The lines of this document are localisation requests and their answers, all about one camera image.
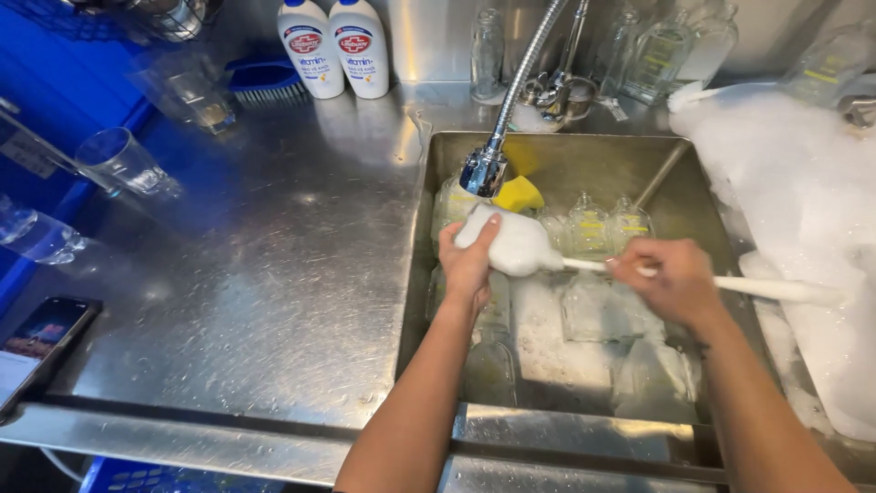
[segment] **faucet spray head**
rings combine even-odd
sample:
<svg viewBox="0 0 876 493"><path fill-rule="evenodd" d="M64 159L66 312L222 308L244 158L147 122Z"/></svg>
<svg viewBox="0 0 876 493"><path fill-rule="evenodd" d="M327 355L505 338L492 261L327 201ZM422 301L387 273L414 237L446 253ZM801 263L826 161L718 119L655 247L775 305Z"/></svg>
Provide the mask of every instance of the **faucet spray head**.
<svg viewBox="0 0 876 493"><path fill-rule="evenodd" d="M478 147L465 160L459 185L469 193L493 198L505 182L505 165L508 160L502 151Z"/></svg>

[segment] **phone screen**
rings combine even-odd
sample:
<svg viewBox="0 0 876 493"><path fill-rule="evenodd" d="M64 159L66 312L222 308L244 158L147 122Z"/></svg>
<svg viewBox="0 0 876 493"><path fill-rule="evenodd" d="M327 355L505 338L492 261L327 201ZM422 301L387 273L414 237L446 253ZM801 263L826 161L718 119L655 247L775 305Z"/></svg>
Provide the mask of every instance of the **phone screen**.
<svg viewBox="0 0 876 493"><path fill-rule="evenodd" d="M85 315L88 304L49 298L0 347L0 404L6 402Z"/></svg>

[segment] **stainless steel sink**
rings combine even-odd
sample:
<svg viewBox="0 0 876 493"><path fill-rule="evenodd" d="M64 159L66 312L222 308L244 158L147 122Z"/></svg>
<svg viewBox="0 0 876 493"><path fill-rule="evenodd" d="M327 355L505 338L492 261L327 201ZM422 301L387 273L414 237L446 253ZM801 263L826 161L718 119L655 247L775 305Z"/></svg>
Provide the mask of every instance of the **stainless steel sink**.
<svg viewBox="0 0 876 493"><path fill-rule="evenodd" d="M460 169L466 153L483 143L486 135L483 132L439 132L431 139L415 229L413 264L397 366L399 374L427 330L424 313L429 275L436 262L429 238L434 194L445 179ZM541 191L552 212L566 213L582 190L587 190L594 201L606 209L611 209L622 194L636 197L678 140L672 137L514 133L508 136L505 152L512 176L525 175ZM711 255L717 274L738 275L730 240L693 149L682 156L645 209L651 215L659 238L692 238ZM751 303L736 293L722 292L722 297L755 353L778 382ZM667 332L670 346L680 348L695 363L699 361L696 345L681 327L668 325ZM611 385L606 385L604 375L593 376L592 381L585 377L574 385L544 376L537 380L527 379L526 375L532 372L527 371L525 359L520 359L523 342L517 340L512 328L509 349L515 361L518 408L612 415L609 404ZM709 409L705 405L707 389L703 383L699 390L697 415L700 423L709 424Z"/></svg>

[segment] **forearm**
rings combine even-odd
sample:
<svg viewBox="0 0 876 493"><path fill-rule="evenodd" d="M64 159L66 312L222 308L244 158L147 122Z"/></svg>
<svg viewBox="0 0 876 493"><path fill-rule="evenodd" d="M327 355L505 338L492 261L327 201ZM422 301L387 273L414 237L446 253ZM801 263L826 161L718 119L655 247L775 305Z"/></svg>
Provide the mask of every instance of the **forearm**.
<svg viewBox="0 0 876 493"><path fill-rule="evenodd" d="M797 419L723 309L694 328L712 417L738 491L854 491Z"/></svg>
<svg viewBox="0 0 876 493"><path fill-rule="evenodd" d="M448 293L420 348L350 449L336 490L435 491L476 315L473 300Z"/></svg>

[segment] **yellow sponge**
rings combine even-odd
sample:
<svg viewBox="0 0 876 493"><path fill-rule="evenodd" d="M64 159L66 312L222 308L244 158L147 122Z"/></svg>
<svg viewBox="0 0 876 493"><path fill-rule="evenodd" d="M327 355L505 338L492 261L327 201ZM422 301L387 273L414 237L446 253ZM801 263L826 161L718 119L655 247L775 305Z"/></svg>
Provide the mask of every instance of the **yellow sponge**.
<svg viewBox="0 0 876 493"><path fill-rule="evenodd" d="M505 182L493 203L511 212L520 212L523 208L538 209L544 207L545 199L541 192L525 176L518 176Z"/></svg>

